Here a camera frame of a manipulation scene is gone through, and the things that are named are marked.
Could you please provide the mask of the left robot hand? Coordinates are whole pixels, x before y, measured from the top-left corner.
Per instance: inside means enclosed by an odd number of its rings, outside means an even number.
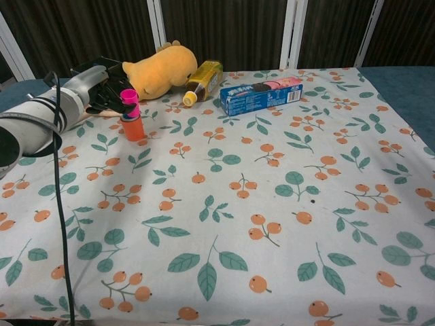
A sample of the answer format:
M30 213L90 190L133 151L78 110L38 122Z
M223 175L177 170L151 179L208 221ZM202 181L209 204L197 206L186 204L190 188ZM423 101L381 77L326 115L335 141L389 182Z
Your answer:
M103 115L112 110L121 115L135 110L134 104L126 104L121 92L133 89L122 64L110 68L95 65L72 77L63 88L76 93L90 115Z

